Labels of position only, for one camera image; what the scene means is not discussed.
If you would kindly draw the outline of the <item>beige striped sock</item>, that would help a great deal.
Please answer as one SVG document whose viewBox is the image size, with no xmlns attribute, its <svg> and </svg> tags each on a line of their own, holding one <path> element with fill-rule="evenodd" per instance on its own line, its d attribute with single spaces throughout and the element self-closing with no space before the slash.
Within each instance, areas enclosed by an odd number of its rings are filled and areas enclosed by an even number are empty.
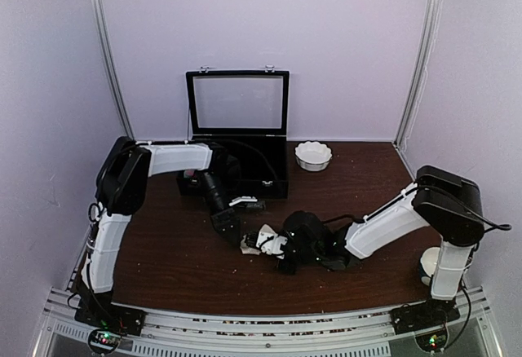
<svg viewBox="0 0 522 357">
<path fill-rule="evenodd" d="M 257 247 L 258 232 L 250 231 L 246 233 L 240 241 L 240 250 L 244 255 L 260 255 L 261 251 Z"/>
</svg>

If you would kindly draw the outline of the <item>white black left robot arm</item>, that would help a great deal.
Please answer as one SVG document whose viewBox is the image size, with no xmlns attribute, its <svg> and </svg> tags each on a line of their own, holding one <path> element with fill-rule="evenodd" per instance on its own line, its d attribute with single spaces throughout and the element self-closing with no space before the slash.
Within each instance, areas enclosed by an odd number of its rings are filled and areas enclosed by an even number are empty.
<svg viewBox="0 0 522 357">
<path fill-rule="evenodd" d="M 221 174 L 232 157 L 217 143 L 139 143 L 116 139 L 96 178 L 94 236 L 87 244 L 83 284 L 93 293 L 113 289 L 113 272 L 124 232 L 142 207 L 148 179 L 154 175 L 192 170 L 210 211 L 214 230 L 230 245 L 241 240 L 241 220 L 231 205 Z"/>
</svg>

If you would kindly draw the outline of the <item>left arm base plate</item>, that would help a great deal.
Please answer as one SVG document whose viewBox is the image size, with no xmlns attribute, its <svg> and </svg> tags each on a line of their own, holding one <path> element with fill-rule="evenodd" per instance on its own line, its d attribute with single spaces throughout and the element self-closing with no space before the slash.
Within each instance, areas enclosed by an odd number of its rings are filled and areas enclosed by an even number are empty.
<svg viewBox="0 0 522 357">
<path fill-rule="evenodd" d="M 145 316 L 146 313 L 140 309 L 116 306 L 89 296 L 81 298 L 74 319 L 112 333 L 139 336 Z"/>
</svg>

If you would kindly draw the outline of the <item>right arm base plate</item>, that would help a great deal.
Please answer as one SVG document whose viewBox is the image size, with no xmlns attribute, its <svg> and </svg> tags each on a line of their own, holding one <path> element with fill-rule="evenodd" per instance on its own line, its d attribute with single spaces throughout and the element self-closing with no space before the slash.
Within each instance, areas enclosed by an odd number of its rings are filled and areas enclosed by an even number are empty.
<svg viewBox="0 0 522 357">
<path fill-rule="evenodd" d="M 416 304 L 404 304 L 390 310 L 389 315 L 397 335 L 440 326 L 460 318 L 455 299 L 443 301 L 432 298 Z"/>
</svg>

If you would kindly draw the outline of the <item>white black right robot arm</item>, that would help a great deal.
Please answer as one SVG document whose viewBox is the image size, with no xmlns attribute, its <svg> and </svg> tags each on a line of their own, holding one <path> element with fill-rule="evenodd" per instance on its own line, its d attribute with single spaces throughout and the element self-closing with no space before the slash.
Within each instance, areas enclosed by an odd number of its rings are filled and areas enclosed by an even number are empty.
<svg viewBox="0 0 522 357">
<path fill-rule="evenodd" d="M 491 231 L 510 231 L 482 213 L 478 185 L 432 165 L 421 167 L 415 180 L 374 212 L 332 232 L 315 214 L 297 211 L 272 238 L 281 271 L 293 274 L 301 263 L 317 262 L 331 271 L 344 270 L 369 258 L 413 231 L 430 227 L 440 237 L 431 278 L 431 297 L 418 308 L 425 325 L 435 325 L 449 313 L 473 249 Z"/>
</svg>

